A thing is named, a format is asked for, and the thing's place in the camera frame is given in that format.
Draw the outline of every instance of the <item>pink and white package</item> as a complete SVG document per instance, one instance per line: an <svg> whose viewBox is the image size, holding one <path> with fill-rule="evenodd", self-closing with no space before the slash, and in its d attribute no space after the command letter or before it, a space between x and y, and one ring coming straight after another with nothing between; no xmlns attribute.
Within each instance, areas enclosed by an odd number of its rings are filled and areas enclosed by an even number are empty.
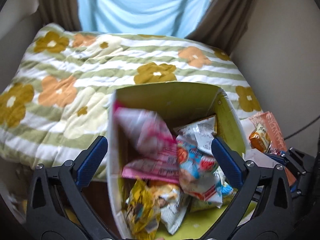
<svg viewBox="0 0 320 240"><path fill-rule="evenodd" d="M114 109L115 121L123 128L135 149L145 157L125 165L122 177L179 183L176 141L162 118L144 109L117 104Z"/></svg>

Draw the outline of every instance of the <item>bed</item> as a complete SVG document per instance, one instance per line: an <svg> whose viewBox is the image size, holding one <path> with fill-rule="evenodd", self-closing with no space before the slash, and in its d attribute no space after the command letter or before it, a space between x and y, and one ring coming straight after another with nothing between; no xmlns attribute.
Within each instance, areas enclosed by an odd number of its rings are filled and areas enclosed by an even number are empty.
<svg viewBox="0 0 320 240"><path fill-rule="evenodd" d="M240 119L261 111L220 49L175 37L71 33L46 25L0 96L0 155L32 169L74 160L98 135L106 135L113 90L170 81L222 87ZM106 158L95 179L106 181Z"/></svg>

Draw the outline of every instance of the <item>blue curtain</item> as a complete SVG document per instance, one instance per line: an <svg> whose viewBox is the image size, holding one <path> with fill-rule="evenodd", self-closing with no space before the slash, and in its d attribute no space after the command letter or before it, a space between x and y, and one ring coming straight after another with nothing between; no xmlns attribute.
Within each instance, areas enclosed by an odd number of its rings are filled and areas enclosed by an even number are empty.
<svg viewBox="0 0 320 240"><path fill-rule="evenodd" d="M84 31L166 35L192 32L210 0L78 0Z"/></svg>

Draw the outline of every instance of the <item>cardboard box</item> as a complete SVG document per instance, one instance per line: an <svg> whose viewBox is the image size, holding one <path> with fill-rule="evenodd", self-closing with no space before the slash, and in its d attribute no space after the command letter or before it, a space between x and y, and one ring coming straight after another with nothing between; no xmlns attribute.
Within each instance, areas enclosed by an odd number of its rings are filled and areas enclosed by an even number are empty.
<svg viewBox="0 0 320 240"><path fill-rule="evenodd" d="M115 90L109 109L107 181L110 204L118 230L123 239L132 238L123 215L124 201L129 196L133 180L121 178L122 168L137 157L123 131L112 120L113 102L119 100L128 108L157 112L170 129L216 114L218 136L242 156L249 145L240 120L223 89L204 83L164 82L135 85ZM224 208L187 214L177 233L170 236L164 227L158 235L169 239L197 239L222 214Z"/></svg>

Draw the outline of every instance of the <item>bolt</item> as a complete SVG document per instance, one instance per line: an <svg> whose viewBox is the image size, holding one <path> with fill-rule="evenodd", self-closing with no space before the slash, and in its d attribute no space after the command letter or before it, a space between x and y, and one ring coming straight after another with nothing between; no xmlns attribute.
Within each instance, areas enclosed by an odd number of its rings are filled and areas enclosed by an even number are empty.
<svg viewBox="0 0 320 240"><path fill-rule="evenodd" d="M254 162L253 161L247 161L245 163L248 167L253 167L254 166Z"/></svg>
<svg viewBox="0 0 320 240"><path fill-rule="evenodd" d="M42 163L39 163L37 166L36 166L36 169L37 170L41 170L43 168L43 164Z"/></svg>
<svg viewBox="0 0 320 240"><path fill-rule="evenodd" d="M67 160L67 161L64 162L65 166L71 166L72 164L73 164L72 160Z"/></svg>
<svg viewBox="0 0 320 240"><path fill-rule="evenodd" d="M279 171L282 171L282 170L283 170L283 166L280 165L280 164L277 164L277 165L276 165L276 168L277 168Z"/></svg>

